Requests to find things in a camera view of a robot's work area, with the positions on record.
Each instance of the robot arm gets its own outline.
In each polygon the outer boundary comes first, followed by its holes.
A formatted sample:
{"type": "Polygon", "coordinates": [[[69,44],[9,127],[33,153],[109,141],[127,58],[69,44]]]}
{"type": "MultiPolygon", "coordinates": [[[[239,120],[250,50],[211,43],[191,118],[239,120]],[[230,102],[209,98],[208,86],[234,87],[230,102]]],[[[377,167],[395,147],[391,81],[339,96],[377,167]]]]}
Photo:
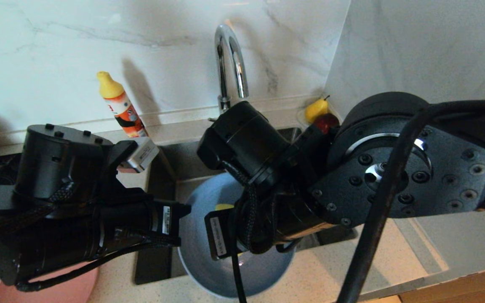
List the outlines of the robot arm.
{"type": "Polygon", "coordinates": [[[366,223],[342,302],[356,301],[387,217],[485,209],[485,101],[432,106],[383,93],[352,109],[342,127],[310,126],[294,144],[243,102],[207,130],[198,155],[247,189],[235,209],[205,218],[213,259],[284,251],[306,234],[366,223]],[[215,241],[234,245],[220,255],[215,241]]]}
{"type": "Polygon", "coordinates": [[[117,168],[141,171],[158,149],[149,138],[112,144],[90,132],[27,129],[16,186],[0,186],[0,278],[21,291],[70,280],[125,253],[179,246],[190,207],[125,188],[117,168]],[[92,261],[45,281],[32,278],[92,261]]]}

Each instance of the blue bowl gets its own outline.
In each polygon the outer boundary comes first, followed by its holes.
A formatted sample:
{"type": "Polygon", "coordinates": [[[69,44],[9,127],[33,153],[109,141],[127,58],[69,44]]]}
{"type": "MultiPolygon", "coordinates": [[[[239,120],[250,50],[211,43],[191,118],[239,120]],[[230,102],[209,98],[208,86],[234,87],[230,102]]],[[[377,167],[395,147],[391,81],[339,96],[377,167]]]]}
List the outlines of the blue bowl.
{"type": "MultiPolygon", "coordinates": [[[[179,256],[183,266],[198,285],[218,297],[236,298],[237,289],[231,258],[211,258],[204,218],[217,204],[232,205],[242,193],[243,187],[230,174],[214,176],[191,194],[187,205],[192,205],[192,213],[181,219],[179,256]]],[[[289,267],[294,253],[278,253],[273,248],[261,255],[241,254],[239,265],[247,297],[273,286],[289,267]]]]}

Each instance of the countertop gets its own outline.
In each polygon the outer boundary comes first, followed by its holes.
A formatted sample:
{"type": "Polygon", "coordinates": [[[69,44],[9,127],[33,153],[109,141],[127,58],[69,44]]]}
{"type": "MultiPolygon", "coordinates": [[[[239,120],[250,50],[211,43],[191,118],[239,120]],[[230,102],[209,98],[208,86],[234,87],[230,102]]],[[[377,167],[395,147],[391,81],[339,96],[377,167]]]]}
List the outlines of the countertop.
{"type": "MultiPolygon", "coordinates": [[[[271,124],[277,128],[300,126],[296,121],[298,109],[264,113],[271,124]]],[[[210,126],[206,120],[174,123],[148,128],[156,144],[175,144],[199,140],[204,130],[210,126]]],[[[121,132],[101,133],[100,136],[116,142],[123,140],[121,132]]],[[[148,171],[142,174],[119,174],[119,179],[127,187],[147,185],[148,171]]],[[[401,226],[408,224],[402,221],[401,226]]],[[[392,219],[387,221],[385,232],[373,261],[372,269],[366,280],[363,293],[381,290],[393,285],[416,280],[434,273],[429,263],[439,263],[438,255],[424,255],[417,246],[424,241],[408,242],[404,238],[405,229],[398,228],[392,219]]],[[[250,302],[331,302],[339,294],[346,271],[358,239],[314,247],[295,253],[295,257],[283,277],[269,290],[248,298],[250,302]]],[[[210,295],[198,286],[189,276],[181,276],[136,285],[133,273],[136,253],[124,255],[100,267],[99,277],[89,298],[90,302],[229,302],[210,295]]],[[[438,266],[442,271],[446,265],[438,266]]]]}

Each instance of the black cable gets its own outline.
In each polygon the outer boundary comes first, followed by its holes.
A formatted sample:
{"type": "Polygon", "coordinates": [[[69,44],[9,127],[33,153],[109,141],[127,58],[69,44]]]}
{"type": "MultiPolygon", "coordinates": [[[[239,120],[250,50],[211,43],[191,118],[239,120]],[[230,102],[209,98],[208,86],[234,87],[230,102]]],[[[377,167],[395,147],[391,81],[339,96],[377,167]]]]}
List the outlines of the black cable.
{"type": "Polygon", "coordinates": [[[483,101],[453,101],[435,104],[423,109],[404,126],[387,161],[387,170],[377,188],[375,201],[366,217],[364,229],[337,303],[354,303],[358,300],[377,251],[385,222],[398,189],[398,182],[409,159],[414,140],[432,119],[440,115],[465,112],[485,112],[483,101]]]}
{"type": "Polygon", "coordinates": [[[256,250],[252,245],[252,236],[254,235],[254,226],[256,225],[256,217],[258,213],[258,194],[253,184],[250,184],[250,178],[247,177],[238,167],[229,161],[222,161],[224,168],[231,174],[240,184],[242,184],[248,193],[248,215],[246,217],[246,228],[244,229],[244,244],[248,247],[251,253],[261,253],[261,250],[256,250]]]}
{"type": "Polygon", "coordinates": [[[12,234],[20,229],[23,229],[40,219],[46,217],[55,209],[52,203],[46,203],[43,205],[38,205],[28,211],[14,215],[10,218],[5,218],[0,220],[0,237],[7,234],[12,234]]]}
{"type": "Polygon", "coordinates": [[[153,242],[155,244],[161,244],[165,246],[181,246],[181,238],[170,236],[168,234],[162,234],[154,230],[144,230],[133,227],[117,227],[116,232],[121,233],[122,238],[142,238],[148,242],[153,242]]]}
{"type": "Polygon", "coordinates": [[[235,214],[231,218],[229,226],[229,237],[231,239],[231,263],[233,267],[233,278],[235,279],[235,287],[237,288],[237,297],[239,303],[246,303],[246,295],[244,293],[244,286],[239,267],[239,255],[237,254],[237,218],[240,216],[242,199],[235,204],[235,214]]]}
{"type": "Polygon", "coordinates": [[[116,251],[114,253],[110,253],[109,255],[106,255],[105,257],[102,257],[101,259],[98,259],[96,261],[93,261],[87,265],[83,265],[82,267],[73,270],[67,274],[62,274],[61,276],[56,276],[54,278],[50,278],[47,280],[43,281],[37,281],[37,282],[20,282],[16,284],[16,289],[22,292],[35,292],[35,291],[41,291],[45,288],[52,287],[54,285],[67,282],[73,278],[76,278],[78,276],[81,276],[82,274],[85,274],[86,272],[92,271],[95,268],[99,267],[100,265],[111,261],[117,257],[120,257],[121,255],[126,255],[127,253],[133,253],[138,250],[142,249],[151,249],[151,248],[159,248],[159,247],[166,247],[164,244],[157,244],[157,243],[142,243],[142,244],[136,244],[130,247],[127,247],[125,249],[121,249],[119,251],[116,251]]]}

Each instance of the chrome faucet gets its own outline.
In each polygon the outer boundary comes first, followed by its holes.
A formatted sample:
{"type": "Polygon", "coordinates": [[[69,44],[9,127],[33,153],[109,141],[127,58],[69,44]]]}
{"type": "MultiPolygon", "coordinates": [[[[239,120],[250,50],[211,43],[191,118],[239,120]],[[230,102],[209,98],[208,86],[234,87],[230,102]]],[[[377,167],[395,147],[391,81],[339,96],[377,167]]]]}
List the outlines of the chrome faucet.
{"type": "Polygon", "coordinates": [[[216,48],[216,63],[218,66],[218,77],[220,80],[220,92],[218,96],[218,106],[220,113],[223,114],[231,107],[231,98],[227,94],[226,83],[226,61],[224,48],[229,49],[229,57],[233,62],[233,72],[240,98],[248,97],[248,82],[246,81],[246,70],[244,67],[243,54],[235,33],[227,24],[218,25],[214,34],[214,46],[216,48]]]}

